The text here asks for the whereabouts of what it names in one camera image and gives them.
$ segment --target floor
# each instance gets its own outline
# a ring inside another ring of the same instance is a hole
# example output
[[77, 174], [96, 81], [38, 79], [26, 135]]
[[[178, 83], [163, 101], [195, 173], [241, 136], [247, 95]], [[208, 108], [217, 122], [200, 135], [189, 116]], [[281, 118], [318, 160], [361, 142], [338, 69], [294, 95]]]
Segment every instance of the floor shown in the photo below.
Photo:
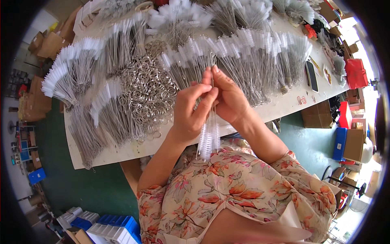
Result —
[[[47, 178], [42, 186], [56, 216], [73, 206], [100, 215], [132, 215], [138, 219], [134, 196], [119, 163], [99, 166], [94, 170], [74, 170], [68, 151], [64, 115], [59, 101], [53, 99], [46, 119], [36, 123], [38, 152]], [[295, 152], [297, 159], [310, 174], [322, 177], [328, 165], [335, 169], [338, 162], [330, 159], [335, 142], [333, 129], [305, 129], [300, 112], [282, 118], [279, 137]]]

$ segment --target phone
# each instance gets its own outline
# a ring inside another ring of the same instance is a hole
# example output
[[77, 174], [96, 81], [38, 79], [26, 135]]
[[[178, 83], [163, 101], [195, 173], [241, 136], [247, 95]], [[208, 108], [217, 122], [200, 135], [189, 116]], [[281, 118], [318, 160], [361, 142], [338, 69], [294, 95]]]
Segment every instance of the phone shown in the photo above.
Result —
[[316, 72], [314, 70], [314, 65], [310, 61], [306, 61], [305, 70], [306, 70], [306, 75], [307, 75], [307, 81], [309, 83], [310, 88], [312, 89], [313, 92], [316, 92], [316, 93], [319, 92]]

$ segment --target floral blouse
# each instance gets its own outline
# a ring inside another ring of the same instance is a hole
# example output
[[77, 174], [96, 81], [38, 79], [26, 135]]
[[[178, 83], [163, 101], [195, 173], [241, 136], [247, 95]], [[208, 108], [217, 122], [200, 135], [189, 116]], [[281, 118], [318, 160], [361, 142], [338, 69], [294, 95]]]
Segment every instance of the floral blouse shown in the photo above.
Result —
[[196, 159], [196, 151], [186, 148], [166, 186], [138, 191], [142, 243], [199, 237], [222, 205], [260, 223], [277, 221], [291, 201], [301, 227], [312, 233], [306, 241], [326, 239], [335, 196], [292, 151], [270, 165], [242, 139], [222, 140], [209, 161]]

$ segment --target blue plastic bin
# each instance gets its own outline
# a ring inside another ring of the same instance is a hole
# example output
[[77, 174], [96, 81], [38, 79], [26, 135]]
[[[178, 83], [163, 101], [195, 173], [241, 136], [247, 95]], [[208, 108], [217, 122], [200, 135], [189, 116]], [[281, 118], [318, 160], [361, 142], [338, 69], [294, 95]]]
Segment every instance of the blue plastic bin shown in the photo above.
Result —
[[92, 223], [89, 222], [88, 220], [77, 217], [71, 222], [71, 226], [75, 226], [87, 231], [89, 228], [91, 228]]
[[333, 159], [337, 161], [345, 161], [343, 158], [345, 141], [347, 140], [347, 128], [336, 129], [336, 142], [335, 149], [333, 151]]
[[30, 154], [28, 153], [28, 151], [21, 151], [20, 152], [20, 160], [21, 161], [30, 160]]
[[43, 168], [37, 169], [28, 174], [28, 179], [30, 180], [31, 185], [36, 184], [45, 178], [46, 174], [45, 171], [43, 171]]
[[141, 229], [133, 216], [105, 214], [96, 222], [99, 224], [124, 227], [138, 244], [142, 244], [140, 235]]

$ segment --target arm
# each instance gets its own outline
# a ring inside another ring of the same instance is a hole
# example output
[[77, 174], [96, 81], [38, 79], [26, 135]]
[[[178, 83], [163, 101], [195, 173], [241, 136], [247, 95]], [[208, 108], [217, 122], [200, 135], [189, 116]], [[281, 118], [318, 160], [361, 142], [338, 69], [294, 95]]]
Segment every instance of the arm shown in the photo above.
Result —
[[[211, 80], [210, 70], [205, 72], [204, 79]], [[207, 95], [194, 110], [196, 99], [204, 93]], [[200, 134], [217, 95], [218, 89], [206, 84], [198, 84], [178, 92], [174, 108], [174, 125], [143, 171], [137, 191], [148, 189], [152, 185], [166, 185], [180, 154]]]
[[217, 114], [248, 141], [261, 160], [270, 164], [282, 158], [288, 150], [287, 146], [267, 128], [236, 83], [217, 66], [213, 67], [213, 76], [220, 90]]

